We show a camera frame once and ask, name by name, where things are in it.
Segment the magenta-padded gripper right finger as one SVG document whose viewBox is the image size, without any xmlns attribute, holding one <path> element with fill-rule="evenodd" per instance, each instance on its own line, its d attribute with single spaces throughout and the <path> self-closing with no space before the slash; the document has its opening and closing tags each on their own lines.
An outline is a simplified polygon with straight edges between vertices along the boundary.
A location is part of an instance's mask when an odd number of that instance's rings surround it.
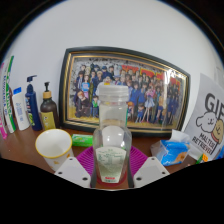
<svg viewBox="0 0 224 224">
<path fill-rule="evenodd" d="M 157 181 L 169 174 L 160 161 L 152 156 L 147 157 L 134 146 L 129 156 L 128 184 L 130 188 L 140 188 Z"/>
</svg>

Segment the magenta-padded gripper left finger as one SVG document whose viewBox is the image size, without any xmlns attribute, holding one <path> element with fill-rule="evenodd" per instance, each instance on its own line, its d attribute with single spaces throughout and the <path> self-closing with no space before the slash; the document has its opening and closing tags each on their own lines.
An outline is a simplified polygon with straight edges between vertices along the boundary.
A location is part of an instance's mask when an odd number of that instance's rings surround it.
<svg viewBox="0 0 224 224">
<path fill-rule="evenodd" d="M 96 185 L 93 148 L 85 149 L 77 157 L 69 157 L 55 175 L 81 187 L 93 188 Z"/>
</svg>

